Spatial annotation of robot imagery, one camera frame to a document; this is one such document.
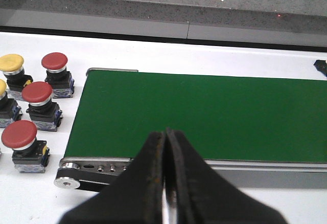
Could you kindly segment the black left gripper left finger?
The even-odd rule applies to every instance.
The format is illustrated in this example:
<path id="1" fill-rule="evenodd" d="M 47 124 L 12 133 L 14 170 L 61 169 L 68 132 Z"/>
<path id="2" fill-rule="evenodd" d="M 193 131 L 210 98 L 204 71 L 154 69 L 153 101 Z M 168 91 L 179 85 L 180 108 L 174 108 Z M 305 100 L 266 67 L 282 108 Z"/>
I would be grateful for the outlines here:
<path id="1" fill-rule="evenodd" d="M 60 223 L 162 223 L 164 144 L 162 132 L 150 133 L 127 170 Z"/>

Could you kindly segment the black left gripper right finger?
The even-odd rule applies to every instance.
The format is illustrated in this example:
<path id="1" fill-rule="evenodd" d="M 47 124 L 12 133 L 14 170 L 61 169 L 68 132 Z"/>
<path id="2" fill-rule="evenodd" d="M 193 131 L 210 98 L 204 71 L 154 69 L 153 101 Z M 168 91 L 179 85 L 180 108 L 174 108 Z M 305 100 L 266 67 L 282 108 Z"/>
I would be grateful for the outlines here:
<path id="1" fill-rule="evenodd" d="M 166 130 L 165 177 L 176 223 L 286 223 L 215 172 L 182 131 Z"/>

